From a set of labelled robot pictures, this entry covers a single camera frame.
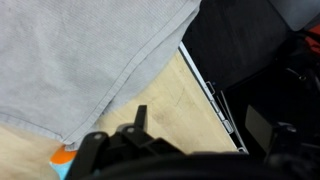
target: wooden floor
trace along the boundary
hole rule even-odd
[[[133,122],[140,104],[148,105],[148,133],[186,153],[236,150],[178,52],[136,98],[101,117],[101,129],[112,135]],[[0,179],[58,179],[48,162],[61,143],[1,125],[0,144]]]

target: dark fabric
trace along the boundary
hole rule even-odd
[[[267,0],[203,0],[183,42],[219,90],[268,66],[287,32]]]
[[[311,51],[305,36],[302,32],[291,34],[278,49],[277,63],[225,93],[237,127],[253,156],[263,153],[244,125],[249,104],[269,123],[294,125],[299,142],[320,145],[320,86],[317,85],[320,56]]]
[[[319,24],[320,24],[320,13],[315,18],[313,18],[313,20],[304,29],[308,30]]]

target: black mechanism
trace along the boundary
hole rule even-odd
[[[264,162],[246,153],[196,153],[185,155],[146,127],[147,106],[139,106],[134,124],[121,125],[109,137],[88,134],[67,174],[67,180],[104,179],[317,179],[319,166],[296,156],[290,142],[273,143]],[[295,137],[293,127],[283,125],[279,137]]]
[[[153,139],[143,129],[146,127],[147,106],[139,106],[132,125],[122,125],[109,137],[105,132],[88,134],[67,174],[67,180],[78,180],[102,169],[145,157],[183,153],[161,138]]]
[[[320,56],[310,49],[306,36],[320,42],[311,32],[291,33],[272,66],[226,94],[239,129],[245,126],[241,135],[254,139],[246,143],[251,155],[258,152],[257,143],[263,157],[275,153],[300,157],[299,166],[307,168],[303,171],[318,172],[319,178]]]

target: black plastic part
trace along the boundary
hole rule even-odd
[[[145,158],[115,165],[97,177],[104,179],[291,179],[257,163],[246,154],[208,153]]]
[[[110,138],[104,132],[87,135],[66,179],[91,177],[98,175],[103,169],[141,158],[183,154],[167,141],[153,139],[144,132],[146,120],[147,106],[143,105],[138,108],[134,124],[124,127]]]

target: gray fabric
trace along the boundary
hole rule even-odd
[[[270,2],[294,31],[301,30],[320,13],[320,0],[270,0]]]
[[[199,2],[1,1],[0,121],[67,145],[81,140],[112,99],[107,110],[160,71]]]

